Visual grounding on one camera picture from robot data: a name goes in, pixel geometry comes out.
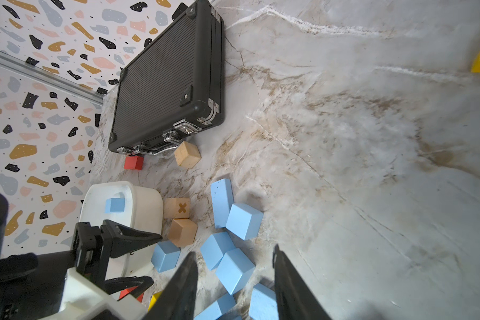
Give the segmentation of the blue cube isolated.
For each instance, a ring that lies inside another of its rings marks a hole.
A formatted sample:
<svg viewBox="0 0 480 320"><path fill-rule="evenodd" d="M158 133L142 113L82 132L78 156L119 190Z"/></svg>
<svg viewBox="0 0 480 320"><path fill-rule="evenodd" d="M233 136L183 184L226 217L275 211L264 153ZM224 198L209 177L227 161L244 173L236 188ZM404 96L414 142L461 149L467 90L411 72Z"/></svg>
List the blue cube isolated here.
<svg viewBox="0 0 480 320"><path fill-rule="evenodd" d="M109 198L105 201L105 213L123 213L125 211L125 199L124 198Z"/></svg>

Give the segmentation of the long speckled blue block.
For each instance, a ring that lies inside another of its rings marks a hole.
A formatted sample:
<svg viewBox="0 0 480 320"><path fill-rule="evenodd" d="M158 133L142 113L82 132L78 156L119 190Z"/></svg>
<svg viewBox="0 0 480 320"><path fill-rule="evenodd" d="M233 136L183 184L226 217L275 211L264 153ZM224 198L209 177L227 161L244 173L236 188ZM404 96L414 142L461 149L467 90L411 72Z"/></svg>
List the long speckled blue block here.
<svg viewBox="0 0 480 320"><path fill-rule="evenodd" d="M211 184L214 226L216 229L226 226L229 213L234 204L230 179L221 179Z"/></svg>

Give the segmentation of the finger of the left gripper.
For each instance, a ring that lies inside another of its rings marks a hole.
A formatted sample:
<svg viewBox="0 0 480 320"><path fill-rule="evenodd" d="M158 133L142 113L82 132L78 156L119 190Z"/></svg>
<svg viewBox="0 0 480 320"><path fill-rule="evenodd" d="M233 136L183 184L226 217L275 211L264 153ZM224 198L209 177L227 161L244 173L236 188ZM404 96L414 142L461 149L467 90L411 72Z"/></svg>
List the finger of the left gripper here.
<svg viewBox="0 0 480 320"><path fill-rule="evenodd" d="M149 289L154 284L154 281L149 276L143 277L118 277L108 279L104 283L103 290L110 294L120 292L123 289L137 286L140 291Z"/></svg>
<svg viewBox="0 0 480 320"><path fill-rule="evenodd" d="M118 258L136 252L163 239L158 233L140 231L108 219L103 221L101 236L102 253L109 258Z"/></svg>

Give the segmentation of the blue cube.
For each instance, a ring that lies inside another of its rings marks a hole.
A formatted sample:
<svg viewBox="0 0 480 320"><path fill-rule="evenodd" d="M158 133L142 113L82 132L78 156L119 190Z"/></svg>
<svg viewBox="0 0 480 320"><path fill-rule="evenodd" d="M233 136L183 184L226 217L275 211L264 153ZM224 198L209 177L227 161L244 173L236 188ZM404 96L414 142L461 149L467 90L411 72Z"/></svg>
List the blue cube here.
<svg viewBox="0 0 480 320"><path fill-rule="evenodd" d="M158 273L172 270L176 267L181 249L171 241L161 241L154 249L151 263Z"/></svg>
<svg viewBox="0 0 480 320"><path fill-rule="evenodd" d="M263 213L248 204L234 203L226 223L226 229L246 241L256 238L263 220Z"/></svg>
<svg viewBox="0 0 480 320"><path fill-rule="evenodd" d="M242 290L255 270L255 264L240 249L228 251L218 268L216 276L230 295Z"/></svg>
<svg viewBox="0 0 480 320"><path fill-rule="evenodd" d="M224 255L235 248L229 233L221 232L210 235L201 246L200 252L207 268L213 271L218 267Z"/></svg>

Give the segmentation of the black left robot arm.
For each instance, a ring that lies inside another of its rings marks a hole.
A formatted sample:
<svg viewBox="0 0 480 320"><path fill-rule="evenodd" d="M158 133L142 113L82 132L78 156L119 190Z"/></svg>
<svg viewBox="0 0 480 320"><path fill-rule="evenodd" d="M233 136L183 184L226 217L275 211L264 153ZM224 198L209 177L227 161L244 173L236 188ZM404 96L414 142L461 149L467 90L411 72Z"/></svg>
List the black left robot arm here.
<svg viewBox="0 0 480 320"><path fill-rule="evenodd" d="M0 253L5 237L8 201L0 194ZM139 231L112 220L93 227L78 223L68 251L0 257L0 319L42 319L63 310L63 294L74 289L97 289L105 297L131 289L139 297L151 285L149 277L106 279L111 258L144 249L161 241L157 233Z"/></svg>

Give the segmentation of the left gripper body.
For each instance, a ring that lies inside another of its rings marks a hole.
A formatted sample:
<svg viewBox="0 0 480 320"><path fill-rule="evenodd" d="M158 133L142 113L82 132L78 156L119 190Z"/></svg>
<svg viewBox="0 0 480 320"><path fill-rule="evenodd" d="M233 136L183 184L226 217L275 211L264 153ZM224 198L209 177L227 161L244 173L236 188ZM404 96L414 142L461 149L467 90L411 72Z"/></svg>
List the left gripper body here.
<svg viewBox="0 0 480 320"><path fill-rule="evenodd" d="M111 258L102 249L101 226L78 223L70 250L73 267L65 275L59 310L45 319L143 319L147 309L136 298L119 301L120 292L103 290Z"/></svg>

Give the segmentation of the white plastic tub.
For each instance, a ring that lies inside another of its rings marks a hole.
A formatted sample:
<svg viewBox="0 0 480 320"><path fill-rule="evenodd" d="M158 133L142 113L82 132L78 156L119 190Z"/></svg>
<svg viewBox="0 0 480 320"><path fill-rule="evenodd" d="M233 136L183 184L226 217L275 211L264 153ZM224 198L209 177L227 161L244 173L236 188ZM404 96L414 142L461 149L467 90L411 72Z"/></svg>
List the white plastic tub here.
<svg viewBox="0 0 480 320"><path fill-rule="evenodd" d="M125 201L121 213L106 212L106 201L120 198ZM109 219L127 227L162 234L164 202L160 193L152 188L135 186L128 181L92 185L83 202L80 221L101 226ZM129 255L111 258L106 279L147 275L153 268L151 257L155 246L138 250Z"/></svg>

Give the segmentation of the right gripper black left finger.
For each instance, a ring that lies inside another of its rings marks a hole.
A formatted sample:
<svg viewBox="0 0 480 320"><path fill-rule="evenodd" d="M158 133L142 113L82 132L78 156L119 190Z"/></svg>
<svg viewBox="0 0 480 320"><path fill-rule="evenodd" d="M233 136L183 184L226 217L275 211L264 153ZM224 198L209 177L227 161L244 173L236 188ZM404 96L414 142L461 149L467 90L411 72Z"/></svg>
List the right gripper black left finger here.
<svg viewBox="0 0 480 320"><path fill-rule="evenodd" d="M197 257L190 252L143 319L193 319L198 276Z"/></svg>

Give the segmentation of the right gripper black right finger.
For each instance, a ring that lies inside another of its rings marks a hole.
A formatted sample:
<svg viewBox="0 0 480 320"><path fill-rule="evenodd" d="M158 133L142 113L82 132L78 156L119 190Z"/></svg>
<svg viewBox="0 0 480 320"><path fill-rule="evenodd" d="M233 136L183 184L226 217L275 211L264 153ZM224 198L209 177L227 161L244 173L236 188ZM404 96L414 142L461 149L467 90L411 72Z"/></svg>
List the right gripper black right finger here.
<svg viewBox="0 0 480 320"><path fill-rule="evenodd" d="M331 319L278 245L273 250L273 269L279 319Z"/></svg>

